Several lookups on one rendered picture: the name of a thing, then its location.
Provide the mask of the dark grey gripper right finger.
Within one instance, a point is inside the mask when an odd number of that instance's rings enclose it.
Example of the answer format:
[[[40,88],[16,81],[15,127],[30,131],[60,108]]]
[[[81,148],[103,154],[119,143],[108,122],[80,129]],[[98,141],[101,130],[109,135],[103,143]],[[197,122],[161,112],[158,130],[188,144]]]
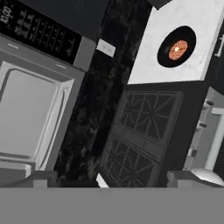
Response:
[[[194,168],[190,171],[168,171],[167,187],[170,188],[224,188],[224,181],[216,173]]]

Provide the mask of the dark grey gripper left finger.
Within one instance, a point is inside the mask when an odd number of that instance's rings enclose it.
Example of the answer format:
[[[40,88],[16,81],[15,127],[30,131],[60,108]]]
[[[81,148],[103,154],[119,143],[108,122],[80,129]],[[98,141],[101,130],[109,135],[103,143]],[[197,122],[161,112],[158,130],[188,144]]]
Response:
[[[55,171],[33,171],[29,164],[0,163],[0,188],[55,187]]]

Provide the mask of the grey microwave door with window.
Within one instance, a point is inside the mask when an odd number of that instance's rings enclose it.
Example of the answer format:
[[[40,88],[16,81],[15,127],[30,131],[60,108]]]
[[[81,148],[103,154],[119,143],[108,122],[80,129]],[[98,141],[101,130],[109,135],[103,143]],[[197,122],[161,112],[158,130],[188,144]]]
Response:
[[[84,73],[0,34],[0,167],[24,175],[57,161]]]

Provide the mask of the orange round waffle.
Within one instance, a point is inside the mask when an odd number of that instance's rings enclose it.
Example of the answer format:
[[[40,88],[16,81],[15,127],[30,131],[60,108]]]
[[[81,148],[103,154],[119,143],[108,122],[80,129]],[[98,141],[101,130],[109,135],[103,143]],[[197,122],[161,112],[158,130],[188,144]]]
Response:
[[[169,50],[168,56],[170,60],[180,59],[188,48],[188,44],[185,40],[177,41]]]

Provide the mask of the grey microwave oven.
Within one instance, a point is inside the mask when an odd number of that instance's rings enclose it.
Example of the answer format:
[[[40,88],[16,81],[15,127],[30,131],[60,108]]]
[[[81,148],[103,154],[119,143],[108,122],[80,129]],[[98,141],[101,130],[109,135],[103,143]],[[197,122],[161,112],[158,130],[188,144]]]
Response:
[[[65,65],[88,70],[95,42],[19,0],[0,0],[0,34]]]

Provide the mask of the black hob with grates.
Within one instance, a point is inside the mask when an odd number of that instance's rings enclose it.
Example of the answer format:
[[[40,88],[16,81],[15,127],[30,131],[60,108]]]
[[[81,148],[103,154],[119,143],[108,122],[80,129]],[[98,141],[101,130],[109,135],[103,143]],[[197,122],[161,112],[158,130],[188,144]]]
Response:
[[[182,101],[173,91],[122,94],[100,164],[108,186],[155,185]]]

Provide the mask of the small white wall socket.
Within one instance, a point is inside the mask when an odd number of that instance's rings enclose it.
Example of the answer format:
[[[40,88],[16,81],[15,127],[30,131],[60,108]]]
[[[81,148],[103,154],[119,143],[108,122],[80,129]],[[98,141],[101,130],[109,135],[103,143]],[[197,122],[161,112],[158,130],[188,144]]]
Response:
[[[116,48],[110,43],[104,41],[103,39],[99,39],[96,49],[109,57],[113,58]]]
[[[109,188],[108,184],[103,179],[100,173],[97,174],[96,181],[98,182],[100,188]]]

